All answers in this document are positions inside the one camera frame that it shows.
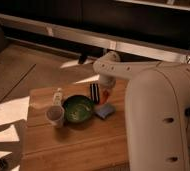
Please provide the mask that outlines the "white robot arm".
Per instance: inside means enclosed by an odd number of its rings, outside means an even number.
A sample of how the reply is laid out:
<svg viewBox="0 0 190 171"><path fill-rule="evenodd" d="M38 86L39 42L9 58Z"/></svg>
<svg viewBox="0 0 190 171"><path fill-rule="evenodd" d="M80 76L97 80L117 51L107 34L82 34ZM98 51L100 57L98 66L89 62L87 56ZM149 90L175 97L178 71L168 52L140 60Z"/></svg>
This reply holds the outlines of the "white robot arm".
<svg viewBox="0 0 190 171"><path fill-rule="evenodd" d="M93 64L102 85L128 81L125 123L130 171L190 171L185 110L190 107L190 64L121 62L111 51Z"/></svg>

